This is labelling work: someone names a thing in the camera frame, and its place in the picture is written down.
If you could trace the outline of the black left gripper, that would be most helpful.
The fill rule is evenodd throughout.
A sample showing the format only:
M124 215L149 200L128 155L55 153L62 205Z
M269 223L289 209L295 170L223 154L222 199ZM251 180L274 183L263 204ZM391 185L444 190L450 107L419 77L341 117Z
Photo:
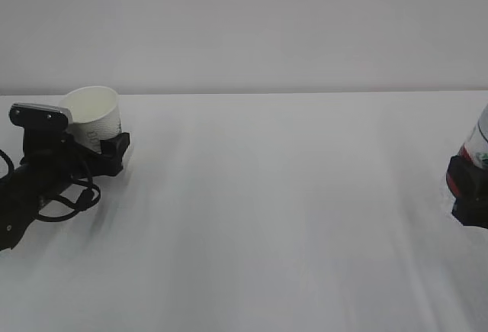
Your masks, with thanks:
M26 198L60 198L71 185L83 187L94 198L98 187L93 176L117 176L130 134L101 140L96 153L76 143L67 133L25 133L24 157L18 167L18 189Z

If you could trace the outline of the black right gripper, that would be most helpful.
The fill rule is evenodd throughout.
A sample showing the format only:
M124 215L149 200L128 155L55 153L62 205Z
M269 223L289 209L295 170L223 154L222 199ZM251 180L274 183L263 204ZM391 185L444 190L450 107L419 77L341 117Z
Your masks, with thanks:
M487 228L487 171L462 156L453 156L448 187L456 198L452 215L464 226Z

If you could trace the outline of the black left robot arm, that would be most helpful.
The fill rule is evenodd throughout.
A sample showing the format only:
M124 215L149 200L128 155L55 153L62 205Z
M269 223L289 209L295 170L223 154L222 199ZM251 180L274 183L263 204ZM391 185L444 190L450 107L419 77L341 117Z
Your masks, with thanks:
M34 221L67 221L101 199L98 176L117 176L130 145L128 133L101 142L97 153L71 134L24 132L24 157L14 168L5 153L8 174L1 178L1 249L17 246Z

